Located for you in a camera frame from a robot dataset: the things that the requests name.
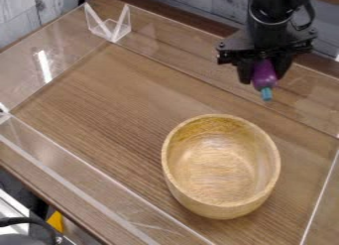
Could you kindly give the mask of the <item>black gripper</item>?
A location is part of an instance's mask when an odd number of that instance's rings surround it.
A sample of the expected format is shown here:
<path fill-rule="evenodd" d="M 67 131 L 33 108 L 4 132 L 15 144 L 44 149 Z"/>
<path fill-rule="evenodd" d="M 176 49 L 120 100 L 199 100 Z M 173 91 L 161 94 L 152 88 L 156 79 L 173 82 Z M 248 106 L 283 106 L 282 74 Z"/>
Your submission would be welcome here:
<path fill-rule="evenodd" d="M 247 26 L 216 44 L 218 64 L 236 64 L 239 81 L 250 84 L 254 60 L 271 59 L 276 78 L 283 79 L 294 54 L 308 53 L 316 37 L 312 22 L 296 25 L 292 13 L 275 20 L 262 10 L 248 10 Z"/>

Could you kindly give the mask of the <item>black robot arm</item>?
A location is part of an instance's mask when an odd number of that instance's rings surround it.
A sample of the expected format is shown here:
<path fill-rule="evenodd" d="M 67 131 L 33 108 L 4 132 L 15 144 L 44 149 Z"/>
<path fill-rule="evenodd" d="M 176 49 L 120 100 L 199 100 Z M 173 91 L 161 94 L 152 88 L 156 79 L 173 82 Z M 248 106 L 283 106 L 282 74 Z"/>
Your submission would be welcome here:
<path fill-rule="evenodd" d="M 284 77 L 292 59 L 312 51 L 318 32 L 312 28 L 311 0 L 248 0 L 246 26 L 216 44 L 218 64 L 230 63 L 242 84 Z"/>

